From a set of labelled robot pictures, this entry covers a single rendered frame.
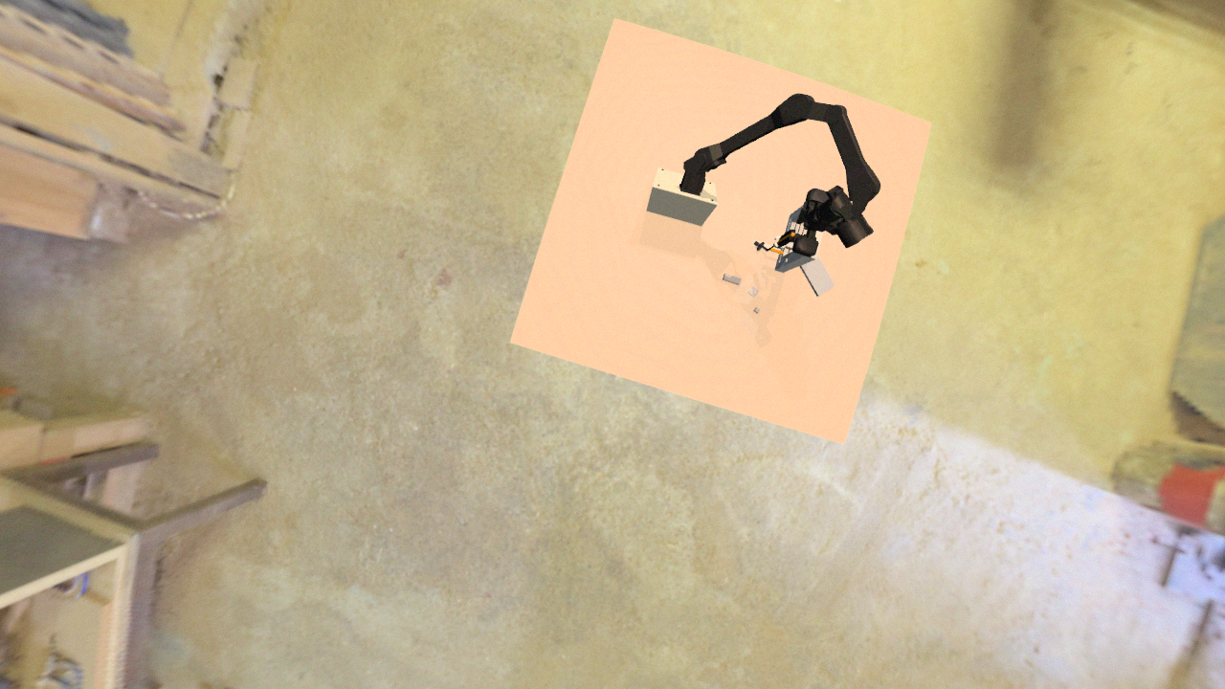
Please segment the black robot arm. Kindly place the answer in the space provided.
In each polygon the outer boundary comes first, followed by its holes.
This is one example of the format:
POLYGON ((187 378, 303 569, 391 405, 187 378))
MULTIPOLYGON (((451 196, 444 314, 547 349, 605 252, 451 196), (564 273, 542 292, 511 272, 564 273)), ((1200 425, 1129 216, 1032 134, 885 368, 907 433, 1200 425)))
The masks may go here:
POLYGON ((832 227, 826 226, 820 232, 826 230, 831 235, 838 234, 846 248, 858 245, 858 242, 873 233, 869 221, 862 218, 862 213, 882 188, 875 170, 869 167, 866 161, 862 161, 860 143, 855 137, 853 123, 849 121, 846 105, 815 103, 813 96, 793 93, 761 121, 752 123, 748 128, 723 140, 722 143, 706 145, 696 151, 690 161, 684 162, 685 175, 679 184, 679 191, 701 195, 707 181, 706 173, 717 169, 723 163, 725 166, 726 156, 740 150, 744 145, 755 143, 756 140, 771 131, 804 121, 827 123, 831 126, 835 147, 838 147, 846 170, 849 196, 839 185, 827 191, 831 199, 821 205, 818 215, 822 221, 827 223, 835 221, 835 223, 832 227))

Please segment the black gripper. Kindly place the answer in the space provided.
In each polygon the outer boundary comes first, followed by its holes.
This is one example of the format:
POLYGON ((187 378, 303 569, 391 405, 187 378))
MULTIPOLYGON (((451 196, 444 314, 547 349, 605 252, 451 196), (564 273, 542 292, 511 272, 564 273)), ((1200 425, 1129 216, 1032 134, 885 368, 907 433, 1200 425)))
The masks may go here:
POLYGON ((806 197, 806 202, 802 204, 802 208, 796 222, 797 224, 804 223, 802 226, 805 226, 805 230, 809 230, 809 234, 802 235, 795 233, 793 235, 793 253, 806 255, 809 257, 817 253, 820 243, 815 242, 817 239, 815 238, 815 230, 823 230, 826 226, 832 227, 835 223, 835 221, 827 223, 822 221, 818 215, 821 205, 828 199, 831 197, 828 197, 827 191, 824 190, 809 190, 809 197, 806 197))

